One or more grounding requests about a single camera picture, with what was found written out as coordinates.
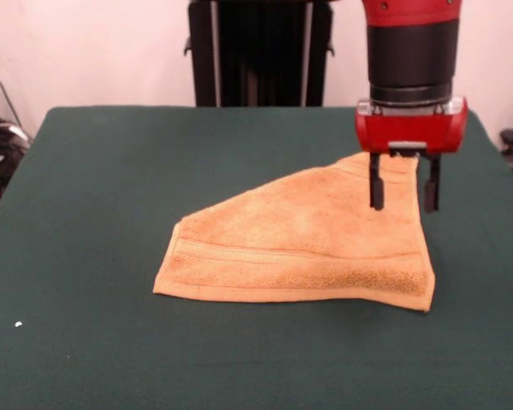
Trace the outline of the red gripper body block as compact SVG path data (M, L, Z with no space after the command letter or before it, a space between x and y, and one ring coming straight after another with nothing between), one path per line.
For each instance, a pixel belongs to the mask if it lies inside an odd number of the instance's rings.
M356 106L356 133L364 151L389 154L419 151L454 153L462 145L469 116L465 97L416 108L380 106L368 99Z

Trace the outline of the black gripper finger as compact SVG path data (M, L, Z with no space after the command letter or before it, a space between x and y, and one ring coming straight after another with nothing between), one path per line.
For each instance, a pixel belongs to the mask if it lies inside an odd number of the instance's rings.
M430 174L425 184L424 209L426 213L439 210L439 184L441 172L441 155L429 157Z
M370 207L374 209L384 208L384 182L380 177L380 155L369 154L369 196Z

